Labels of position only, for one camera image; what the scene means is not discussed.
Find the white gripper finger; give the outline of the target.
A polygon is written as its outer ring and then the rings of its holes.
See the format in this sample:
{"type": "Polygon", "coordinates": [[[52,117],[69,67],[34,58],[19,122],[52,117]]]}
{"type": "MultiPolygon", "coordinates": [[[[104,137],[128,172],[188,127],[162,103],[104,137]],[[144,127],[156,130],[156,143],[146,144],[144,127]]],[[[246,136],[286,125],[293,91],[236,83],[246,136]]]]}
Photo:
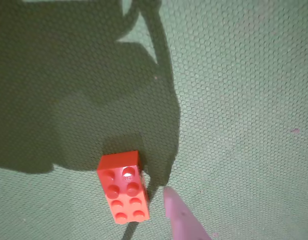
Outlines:
{"type": "Polygon", "coordinates": [[[164,187],[163,197],[165,214],[170,220],[173,240],[212,240],[173,188],[164,187]]]}

